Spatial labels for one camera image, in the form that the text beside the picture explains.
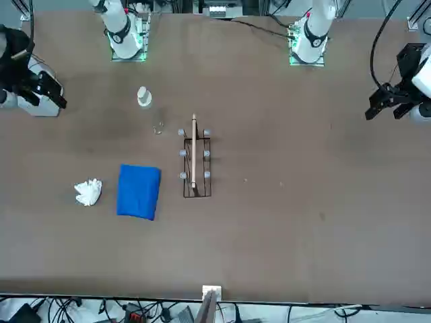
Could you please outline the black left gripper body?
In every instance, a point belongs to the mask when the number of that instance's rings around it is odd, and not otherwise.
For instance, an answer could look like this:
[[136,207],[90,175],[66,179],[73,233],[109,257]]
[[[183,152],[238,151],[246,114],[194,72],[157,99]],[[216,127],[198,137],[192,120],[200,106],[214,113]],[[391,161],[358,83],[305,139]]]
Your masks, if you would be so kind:
[[385,103],[421,103],[422,93],[413,83],[384,83]]

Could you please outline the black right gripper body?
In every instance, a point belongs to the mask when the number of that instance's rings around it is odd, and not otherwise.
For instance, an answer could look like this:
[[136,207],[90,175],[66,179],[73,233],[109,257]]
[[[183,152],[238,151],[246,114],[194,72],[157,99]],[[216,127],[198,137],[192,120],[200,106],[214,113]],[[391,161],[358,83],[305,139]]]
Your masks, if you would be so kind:
[[28,89],[38,94],[37,87],[39,86],[39,77],[34,72],[27,70],[13,85],[13,92],[22,98],[22,90]]

